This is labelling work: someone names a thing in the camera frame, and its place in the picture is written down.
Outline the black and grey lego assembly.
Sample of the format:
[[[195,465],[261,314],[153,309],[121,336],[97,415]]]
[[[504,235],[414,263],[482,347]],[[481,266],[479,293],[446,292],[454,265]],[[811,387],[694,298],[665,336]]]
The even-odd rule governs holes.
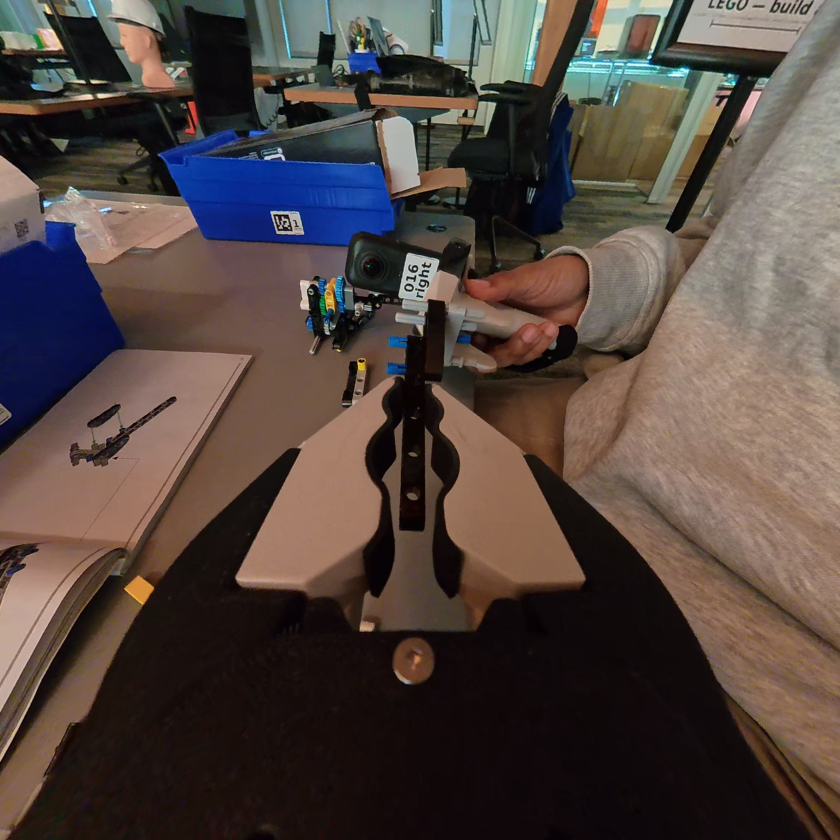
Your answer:
[[[447,489],[458,474],[454,446],[440,432],[444,408],[432,394],[443,379],[446,306],[430,301],[422,317],[423,335],[406,337],[406,360],[397,374],[402,402],[399,529],[426,527],[426,469],[431,466]]]

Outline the black high-back chair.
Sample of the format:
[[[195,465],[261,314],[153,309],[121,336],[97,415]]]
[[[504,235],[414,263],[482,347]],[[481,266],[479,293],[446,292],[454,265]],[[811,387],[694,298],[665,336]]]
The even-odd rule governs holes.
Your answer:
[[[250,39],[243,17],[184,6],[197,121],[204,136],[260,130]]]

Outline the thin lego instruction booklet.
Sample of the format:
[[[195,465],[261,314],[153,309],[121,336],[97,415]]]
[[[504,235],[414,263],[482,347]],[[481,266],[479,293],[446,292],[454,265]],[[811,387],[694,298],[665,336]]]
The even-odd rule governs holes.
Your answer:
[[[2,453],[2,549],[140,551],[252,358],[117,350]]]

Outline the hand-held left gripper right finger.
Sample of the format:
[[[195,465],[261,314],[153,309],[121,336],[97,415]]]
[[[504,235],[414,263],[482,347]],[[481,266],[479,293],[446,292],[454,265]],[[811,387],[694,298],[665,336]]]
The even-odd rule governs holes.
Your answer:
[[[442,482],[434,574],[464,604],[469,628],[496,600],[579,591],[583,570],[520,448],[438,385],[427,388],[425,411]]]

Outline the clear plastic bag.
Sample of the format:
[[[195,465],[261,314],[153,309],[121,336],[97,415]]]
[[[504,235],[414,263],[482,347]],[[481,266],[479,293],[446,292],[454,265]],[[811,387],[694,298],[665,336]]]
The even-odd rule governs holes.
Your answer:
[[[87,262],[106,265],[130,250],[125,236],[120,237],[110,226],[111,207],[106,213],[90,198],[70,187],[60,196],[45,199],[45,218],[55,223],[70,224]]]

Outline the mannequin head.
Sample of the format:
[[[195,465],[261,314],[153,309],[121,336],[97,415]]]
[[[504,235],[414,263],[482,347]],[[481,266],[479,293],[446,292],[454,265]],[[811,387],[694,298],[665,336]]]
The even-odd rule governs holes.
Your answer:
[[[155,31],[134,23],[120,23],[118,30],[129,61],[141,69],[142,84],[152,90],[174,89],[175,82],[164,67]]]

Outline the blue plastic bin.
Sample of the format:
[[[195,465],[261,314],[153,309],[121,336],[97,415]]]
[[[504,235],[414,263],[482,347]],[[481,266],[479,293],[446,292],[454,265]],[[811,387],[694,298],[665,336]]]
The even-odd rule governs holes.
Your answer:
[[[393,231],[406,203],[376,164],[251,161],[208,156],[226,130],[160,153],[206,239],[347,246]]]
[[[1,446],[125,344],[74,225],[45,232],[1,258]]]

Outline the computer monitor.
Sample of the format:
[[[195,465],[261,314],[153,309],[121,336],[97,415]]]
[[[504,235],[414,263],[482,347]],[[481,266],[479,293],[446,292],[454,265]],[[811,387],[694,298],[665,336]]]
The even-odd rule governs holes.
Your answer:
[[[45,15],[79,83],[131,83],[129,70],[95,17],[56,17],[47,9]]]

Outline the black cardboard box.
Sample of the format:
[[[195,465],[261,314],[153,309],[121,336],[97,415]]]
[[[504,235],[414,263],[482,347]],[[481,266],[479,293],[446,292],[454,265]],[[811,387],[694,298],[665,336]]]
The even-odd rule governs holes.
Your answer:
[[[421,185],[413,126],[386,108],[255,134],[203,155],[259,161],[376,164],[383,169],[392,195]]]

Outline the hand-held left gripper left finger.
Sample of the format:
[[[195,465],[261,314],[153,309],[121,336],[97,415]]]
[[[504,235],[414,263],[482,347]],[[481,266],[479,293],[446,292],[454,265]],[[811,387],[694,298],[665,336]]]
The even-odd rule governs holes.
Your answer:
[[[288,452],[289,474],[236,573],[240,587],[329,598],[364,630],[364,596],[382,593],[395,558],[384,477],[396,461],[403,384],[384,381]]]

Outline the large brown cardboard box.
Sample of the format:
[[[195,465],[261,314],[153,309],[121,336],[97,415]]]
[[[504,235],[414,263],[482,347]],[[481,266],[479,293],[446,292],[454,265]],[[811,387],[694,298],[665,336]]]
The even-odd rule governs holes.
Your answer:
[[[676,137],[688,94],[684,87],[627,80],[616,103],[573,102],[573,179],[653,182]]]

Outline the brown cardboard piece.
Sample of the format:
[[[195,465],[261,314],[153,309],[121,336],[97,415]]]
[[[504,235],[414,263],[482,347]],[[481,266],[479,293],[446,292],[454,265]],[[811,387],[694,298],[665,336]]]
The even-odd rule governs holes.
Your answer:
[[[438,167],[419,173],[419,184],[391,194],[392,200],[415,197],[425,193],[436,193],[446,188],[466,188],[466,170],[463,167]]]

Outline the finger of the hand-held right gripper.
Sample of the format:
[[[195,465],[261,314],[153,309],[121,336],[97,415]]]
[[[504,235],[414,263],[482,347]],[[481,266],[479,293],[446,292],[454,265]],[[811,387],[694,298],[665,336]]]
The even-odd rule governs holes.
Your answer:
[[[456,317],[468,317],[475,307],[469,303],[471,298],[463,293],[461,280],[444,270],[438,270],[429,286],[429,306],[440,309],[446,317],[451,312]]]
[[[445,343],[444,367],[467,368],[479,373],[497,370],[497,362],[473,343]]]

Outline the lego gear assembly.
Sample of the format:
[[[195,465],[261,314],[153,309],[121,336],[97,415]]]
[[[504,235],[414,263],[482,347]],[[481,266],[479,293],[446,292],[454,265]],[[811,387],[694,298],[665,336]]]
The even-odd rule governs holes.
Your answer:
[[[344,277],[315,276],[300,282],[300,309],[306,312],[306,326],[312,333],[310,355],[325,343],[342,352],[350,338],[384,305],[399,305],[390,293],[360,290]]]

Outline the wooden desk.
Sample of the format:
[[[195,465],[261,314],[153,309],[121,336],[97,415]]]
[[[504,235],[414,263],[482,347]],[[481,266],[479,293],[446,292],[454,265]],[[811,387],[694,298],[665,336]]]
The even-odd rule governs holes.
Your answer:
[[[355,109],[358,106],[353,87],[330,87],[309,83],[288,87],[284,89],[283,96],[287,102],[309,102],[324,108],[347,106]],[[477,96],[455,98],[380,91],[370,93],[370,100],[371,105],[376,108],[422,109],[436,112],[475,111],[480,105]]]
[[[314,77],[311,67],[255,67],[253,89],[276,93],[281,82],[307,83]],[[193,84],[181,82],[173,89],[151,89],[139,85],[117,85],[116,91],[71,93],[57,98],[1,100],[1,114],[13,117],[44,117],[51,114],[93,109],[110,109],[139,102],[165,99],[194,100]]]

